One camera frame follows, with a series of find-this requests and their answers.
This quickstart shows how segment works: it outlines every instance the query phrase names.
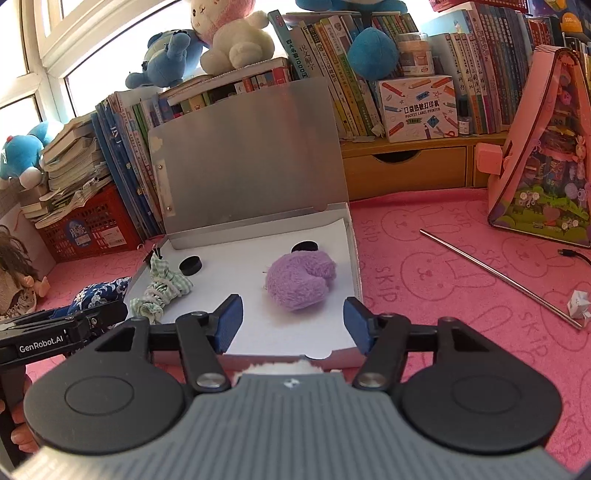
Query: white box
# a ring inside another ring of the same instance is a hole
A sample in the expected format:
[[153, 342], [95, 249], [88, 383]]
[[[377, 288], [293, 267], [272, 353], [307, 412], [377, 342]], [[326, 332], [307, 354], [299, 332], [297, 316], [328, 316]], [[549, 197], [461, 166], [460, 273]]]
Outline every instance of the white box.
[[389, 142], [457, 137], [456, 97], [450, 76], [381, 80], [378, 89]]
[[[323, 368], [357, 367], [363, 356], [343, 324], [343, 302], [362, 300], [345, 172], [324, 79], [236, 95], [150, 131], [171, 267], [198, 255], [194, 290], [165, 307], [163, 322], [214, 311], [242, 297], [240, 330], [220, 360], [229, 369], [308, 357]], [[264, 290], [265, 273], [300, 241], [314, 240], [337, 263], [327, 299], [288, 312]], [[141, 296], [146, 267], [126, 297]], [[160, 362], [178, 355], [158, 354]]]

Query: white fluffy fur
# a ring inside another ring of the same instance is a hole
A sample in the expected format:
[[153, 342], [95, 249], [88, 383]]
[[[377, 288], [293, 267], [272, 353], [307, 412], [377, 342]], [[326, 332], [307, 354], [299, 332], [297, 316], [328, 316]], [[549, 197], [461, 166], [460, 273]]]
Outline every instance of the white fluffy fur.
[[299, 360], [292, 364], [285, 363], [274, 363], [274, 364], [262, 364], [262, 365], [251, 365], [243, 372], [239, 372], [234, 375], [234, 383], [243, 374], [254, 374], [254, 375], [311, 375], [321, 374], [323, 370], [320, 367], [315, 367], [308, 360]]

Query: blue gripper pad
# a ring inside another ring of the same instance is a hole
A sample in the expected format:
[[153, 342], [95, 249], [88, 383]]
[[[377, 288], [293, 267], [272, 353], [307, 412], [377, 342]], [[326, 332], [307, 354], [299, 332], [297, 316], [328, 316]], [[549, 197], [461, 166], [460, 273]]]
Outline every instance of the blue gripper pad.
[[236, 296], [218, 320], [217, 330], [213, 337], [213, 346], [216, 353], [226, 353], [228, 351], [234, 336], [240, 325], [242, 325], [243, 314], [242, 299]]
[[375, 341], [369, 334], [367, 319], [355, 309], [348, 299], [343, 303], [343, 321], [359, 351], [363, 355], [367, 355], [374, 347]]

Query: human hand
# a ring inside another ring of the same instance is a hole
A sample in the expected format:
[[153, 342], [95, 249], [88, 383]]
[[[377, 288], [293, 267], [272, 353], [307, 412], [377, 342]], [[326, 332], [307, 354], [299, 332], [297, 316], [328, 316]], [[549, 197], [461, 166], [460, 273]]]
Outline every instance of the human hand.
[[[33, 382], [31, 382], [31, 379], [29, 378], [29, 376], [25, 375], [25, 384], [23, 385], [22, 392], [27, 393], [27, 390], [29, 389], [29, 387], [32, 384], [33, 384]], [[2, 413], [5, 409], [6, 409], [6, 404], [2, 400], [0, 400], [0, 413]], [[18, 403], [12, 409], [11, 413], [12, 413], [12, 421], [16, 425], [18, 425], [18, 427], [15, 428], [10, 435], [12, 442], [15, 443], [16, 445], [18, 445], [19, 450], [21, 450], [25, 453], [34, 453], [37, 450], [39, 450], [39, 445], [34, 440], [31, 430], [29, 429], [28, 425], [25, 423], [25, 413], [24, 413], [24, 410], [22, 409], [22, 402]]]

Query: open box lid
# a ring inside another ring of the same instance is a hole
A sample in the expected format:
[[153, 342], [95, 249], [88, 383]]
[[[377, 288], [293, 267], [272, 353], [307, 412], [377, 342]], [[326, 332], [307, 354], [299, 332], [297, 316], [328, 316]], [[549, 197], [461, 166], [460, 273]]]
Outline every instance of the open box lid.
[[324, 78], [229, 97], [149, 142], [168, 234], [348, 201]]

